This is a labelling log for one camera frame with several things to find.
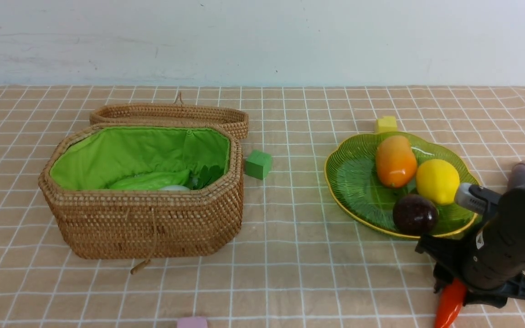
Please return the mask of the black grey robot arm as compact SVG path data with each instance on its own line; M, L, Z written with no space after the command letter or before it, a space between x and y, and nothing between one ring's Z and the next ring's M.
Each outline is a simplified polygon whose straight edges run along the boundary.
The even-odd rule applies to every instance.
M482 219L459 240L420 237L415 251L436 261L435 293L458 281L465 285L465 306L525 301L525 184L500 195L463 183L454 202Z

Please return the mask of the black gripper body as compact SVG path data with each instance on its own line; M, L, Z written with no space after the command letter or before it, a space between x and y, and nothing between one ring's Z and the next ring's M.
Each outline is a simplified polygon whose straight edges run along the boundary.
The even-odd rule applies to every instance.
M460 240L422 236L415 251L436 261L435 292L454 278L468 289L463 307L502 308L510 299L525 301L525 220L499 215Z

